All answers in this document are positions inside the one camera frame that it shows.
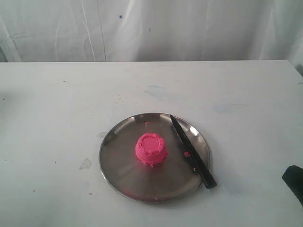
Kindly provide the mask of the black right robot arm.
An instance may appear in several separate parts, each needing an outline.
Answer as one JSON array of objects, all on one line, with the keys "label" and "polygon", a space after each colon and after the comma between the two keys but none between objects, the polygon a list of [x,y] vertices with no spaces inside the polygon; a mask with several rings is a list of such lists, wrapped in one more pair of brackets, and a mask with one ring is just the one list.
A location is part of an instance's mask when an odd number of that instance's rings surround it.
[{"label": "black right robot arm", "polygon": [[303,205],[303,169],[295,165],[289,166],[282,179]]}]

